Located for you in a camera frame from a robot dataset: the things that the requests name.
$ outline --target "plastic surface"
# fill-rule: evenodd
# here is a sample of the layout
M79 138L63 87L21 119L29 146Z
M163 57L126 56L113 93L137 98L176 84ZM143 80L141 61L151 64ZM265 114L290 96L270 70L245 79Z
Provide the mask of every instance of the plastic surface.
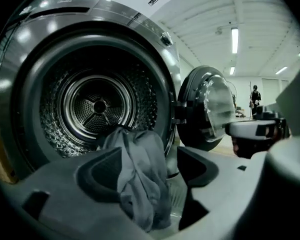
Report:
M110 177L103 173L102 168L120 157L121 149L114 148L51 162L14 186L14 205L71 239L151 239L121 209L110 188L116 181L109 184Z

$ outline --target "machine door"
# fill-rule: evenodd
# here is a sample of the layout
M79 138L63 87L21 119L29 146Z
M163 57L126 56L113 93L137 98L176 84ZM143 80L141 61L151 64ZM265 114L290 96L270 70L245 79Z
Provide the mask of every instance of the machine door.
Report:
M221 72L209 66L195 68L181 86L175 118L185 146L204 151L217 146L225 124L235 118L232 94Z

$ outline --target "laundry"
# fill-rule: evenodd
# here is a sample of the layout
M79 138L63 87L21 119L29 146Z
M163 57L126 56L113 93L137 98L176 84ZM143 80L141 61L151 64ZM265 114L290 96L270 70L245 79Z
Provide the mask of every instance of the laundry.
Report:
M122 148L117 191L127 215L146 232L170 226L171 200L161 138L151 130L118 126L97 144L101 149Z

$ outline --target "dark object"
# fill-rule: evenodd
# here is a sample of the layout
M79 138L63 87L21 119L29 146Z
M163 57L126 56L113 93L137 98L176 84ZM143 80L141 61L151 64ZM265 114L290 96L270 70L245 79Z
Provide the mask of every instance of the dark object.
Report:
M244 165L241 165L241 166L239 166L239 167L238 167L238 169L239 169L239 170L241 170L241 171L245 171L245 170L246 170L246 168L247 168L247 167L246 167L246 166L244 166Z
M110 154L95 151L88 155L97 158L79 168L78 185L97 202L119 203L117 184L122 170L122 150L118 147Z
M194 200L191 188L188 188L182 217L179 223L179 230L181 231L191 226L208 213L209 211L206 208L204 208L197 200Z
M195 68L184 80L176 104L177 129L184 145L210 151L234 116L232 94L223 75L213 67Z
M208 185L219 173L213 162L183 147L177 148L177 162L179 171L190 188Z
M39 219L39 214L43 209L49 194L43 191L34 191L22 205L22 208L35 220Z
M250 104L249 108L252 106L252 117L254 118L254 115L257 111L257 106L256 101L261 101L261 95L260 92L257 91L258 87L256 85L253 86L253 92L250 95Z
M269 150L233 238L261 239L265 232L271 239L286 239L287 234L300 239L300 137Z
M168 32L163 32L160 40L166 45L166 46L172 46L174 44L170 34Z
M235 138L238 157L250 159L257 152L267 151L278 140L289 137L286 119L278 112L258 106L253 121L228 123L226 134Z

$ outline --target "white ceiling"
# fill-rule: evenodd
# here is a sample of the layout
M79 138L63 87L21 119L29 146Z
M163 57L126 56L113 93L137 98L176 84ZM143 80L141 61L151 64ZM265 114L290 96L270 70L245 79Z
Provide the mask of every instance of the white ceiling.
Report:
M300 68L300 27L281 0L171 0L151 17L165 25L203 65L229 75L290 79ZM231 28L239 28L232 54Z

